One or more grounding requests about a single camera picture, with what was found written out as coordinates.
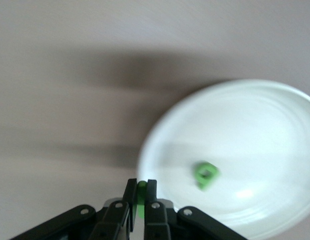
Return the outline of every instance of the table surface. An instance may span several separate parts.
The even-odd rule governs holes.
[[[310,95],[310,1],[0,0],[0,239],[121,196],[160,116],[237,78]]]

